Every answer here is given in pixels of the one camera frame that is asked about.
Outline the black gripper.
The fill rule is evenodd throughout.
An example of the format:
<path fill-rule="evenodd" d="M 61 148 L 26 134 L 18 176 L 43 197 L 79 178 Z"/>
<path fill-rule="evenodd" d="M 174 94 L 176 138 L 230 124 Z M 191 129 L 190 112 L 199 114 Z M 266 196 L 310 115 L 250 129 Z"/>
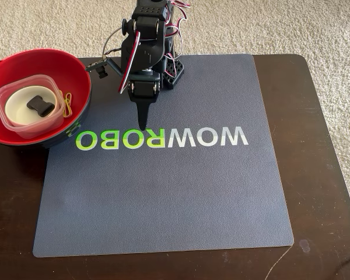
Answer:
<path fill-rule="evenodd" d="M 155 103 L 159 92 L 161 76 L 158 72 L 140 72 L 128 75 L 128 95 L 136 104 L 140 130 L 146 129 L 149 107 Z"/>

